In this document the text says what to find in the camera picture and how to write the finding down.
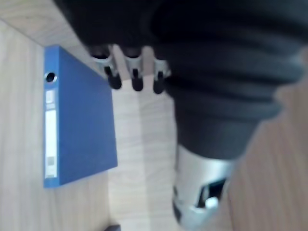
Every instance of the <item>binder spine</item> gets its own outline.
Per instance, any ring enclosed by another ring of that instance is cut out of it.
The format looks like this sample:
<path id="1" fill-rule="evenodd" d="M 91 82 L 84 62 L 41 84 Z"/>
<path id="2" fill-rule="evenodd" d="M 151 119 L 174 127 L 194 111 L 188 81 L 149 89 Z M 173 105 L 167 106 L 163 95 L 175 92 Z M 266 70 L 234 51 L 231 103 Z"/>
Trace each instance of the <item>binder spine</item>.
<path id="1" fill-rule="evenodd" d="M 59 47 L 45 50 L 44 67 L 44 187 L 60 186 L 59 179 Z"/>

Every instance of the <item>binder label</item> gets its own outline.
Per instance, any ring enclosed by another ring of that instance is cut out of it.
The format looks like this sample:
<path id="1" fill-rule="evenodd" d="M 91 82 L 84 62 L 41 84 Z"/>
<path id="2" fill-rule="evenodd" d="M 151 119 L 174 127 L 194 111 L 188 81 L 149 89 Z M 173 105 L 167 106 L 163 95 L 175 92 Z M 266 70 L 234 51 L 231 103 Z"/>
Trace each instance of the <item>binder label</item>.
<path id="1" fill-rule="evenodd" d="M 45 112 L 45 178 L 57 177 L 57 113 Z"/>

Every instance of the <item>silver metal part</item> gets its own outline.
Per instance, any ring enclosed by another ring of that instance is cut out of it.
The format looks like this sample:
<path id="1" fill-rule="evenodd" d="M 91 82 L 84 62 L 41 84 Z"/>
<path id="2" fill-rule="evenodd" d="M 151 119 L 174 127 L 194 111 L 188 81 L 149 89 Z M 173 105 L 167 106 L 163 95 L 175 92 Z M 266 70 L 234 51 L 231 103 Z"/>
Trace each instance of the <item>silver metal part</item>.
<path id="1" fill-rule="evenodd" d="M 157 80 L 158 73 L 162 72 L 164 77 L 170 75 L 170 69 L 166 60 L 154 58 L 154 79 Z"/>
<path id="2" fill-rule="evenodd" d="M 130 78 L 133 79 L 133 70 L 137 69 L 138 70 L 138 78 L 142 78 L 142 73 L 143 73 L 143 68 L 142 68 L 142 55 L 140 55 L 137 58 L 130 58 L 125 56 L 125 62 L 126 66 L 128 68 L 128 72 L 130 75 Z"/>
<path id="3" fill-rule="evenodd" d="M 116 60 L 113 56 L 112 49 L 109 49 L 110 55 L 106 59 L 98 59 L 92 57 L 93 61 L 95 61 L 98 64 L 98 68 L 101 72 L 107 76 L 105 72 L 105 67 L 109 67 L 112 73 L 112 76 L 116 77 L 118 72 L 117 66 L 116 66 Z"/>
<path id="4" fill-rule="evenodd" d="M 184 229 L 199 228 L 217 210 L 220 196 L 210 196 L 210 186 L 228 179 L 235 164 L 235 160 L 205 158 L 178 146 L 173 203 L 180 213 L 178 222 Z"/>

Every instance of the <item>white label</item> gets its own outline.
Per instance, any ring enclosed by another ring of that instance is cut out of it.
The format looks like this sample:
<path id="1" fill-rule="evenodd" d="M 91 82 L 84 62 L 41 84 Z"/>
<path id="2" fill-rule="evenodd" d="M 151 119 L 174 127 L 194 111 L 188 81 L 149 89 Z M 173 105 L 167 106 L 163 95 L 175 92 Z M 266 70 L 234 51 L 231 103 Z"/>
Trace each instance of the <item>white label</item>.
<path id="1" fill-rule="evenodd" d="M 45 178 L 57 177 L 57 113 L 45 112 Z"/>
<path id="2" fill-rule="evenodd" d="M 54 90 L 46 91 L 46 103 L 54 102 Z"/>

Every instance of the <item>robotic finger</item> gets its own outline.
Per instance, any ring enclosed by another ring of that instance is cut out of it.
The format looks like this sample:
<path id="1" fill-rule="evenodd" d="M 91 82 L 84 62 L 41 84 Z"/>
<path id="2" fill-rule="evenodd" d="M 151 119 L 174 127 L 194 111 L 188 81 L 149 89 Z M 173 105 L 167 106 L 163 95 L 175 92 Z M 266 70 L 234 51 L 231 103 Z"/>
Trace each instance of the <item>robotic finger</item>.
<path id="1" fill-rule="evenodd" d="M 170 70 L 166 60 L 154 58 L 154 83 L 153 91 L 160 94 L 164 91 L 164 78 L 170 75 Z"/>
<path id="2" fill-rule="evenodd" d="M 131 84 L 135 91 L 141 91 L 143 89 L 141 48 L 121 47 L 121 50 L 125 56 L 125 62 L 131 78 Z"/>
<path id="3" fill-rule="evenodd" d="M 97 55 L 92 55 L 93 60 L 105 74 L 112 89 L 118 90 L 122 87 L 122 81 L 113 56 L 112 47 L 105 45 L 95 50 Z"/>

